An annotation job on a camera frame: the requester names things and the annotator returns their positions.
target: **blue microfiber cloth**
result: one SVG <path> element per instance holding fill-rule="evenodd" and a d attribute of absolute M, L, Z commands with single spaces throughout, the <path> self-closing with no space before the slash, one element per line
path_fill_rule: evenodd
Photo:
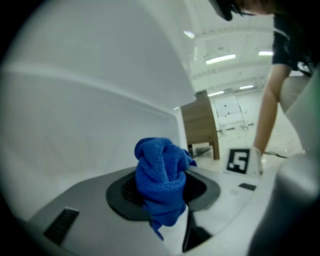
<path fill-rule="evenodd" d="M 158 229 L 173 226 L 185 211 L 184 171 L 197 164 L 168 138 L 143 138 L 136 144 L 134 155 L 139 160 L 135 170 L 137 190 L 144 198 L 144 209 L 152 215 L 152 228 L 163 240 Z"/>

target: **black vent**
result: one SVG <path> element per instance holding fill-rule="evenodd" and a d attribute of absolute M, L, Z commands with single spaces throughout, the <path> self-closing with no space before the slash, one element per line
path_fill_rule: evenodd
<path fill-rule="evenodd" d="M 43 233 L 44 236 L 59 246 L 78 215 L 79 211 L 77 210 L 68 208 L 64 209 Z"/>
<path fill-rule="evenodd" d="M 131 178 L 121 187 L 121 194 L 123 198 L 137 206 L 142 207 L 144 204 L 144 198 L 137 190 L 137 184 L 135 177 Z"/>

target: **white floor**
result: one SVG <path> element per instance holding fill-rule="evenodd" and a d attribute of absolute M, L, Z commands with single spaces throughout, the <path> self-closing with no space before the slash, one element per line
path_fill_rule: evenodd
<path fill-rule="evenodd" d="M 230 148 L 250 148 L 253 145 L 256 127 L 250 126 L 247 131 L 243 131 L 240 127 L 234 130 L 224 131 L 223 134 L 218 133 L 220 160 L 214 160 L 213 150 L 209 150 L 204 154 L 195 157 L 197 165 L 201 168 L 212 171 L 221 171 L 224 169 L 225 158 Z M 197 148 L 209 147 L 209 143 L 201 143 L 193 145 L 194 154 L 197 155 Z M 275 126 L 266 149 L 267 152 L 275 152 L 281 156 L 290 157 L 301 153 L 302 147 L 299 138 L 292 128 L 287 125 Z M 278 167 L 285 160 L 273 155 L 262 156 L 263 169 L 270 167 Z"/>

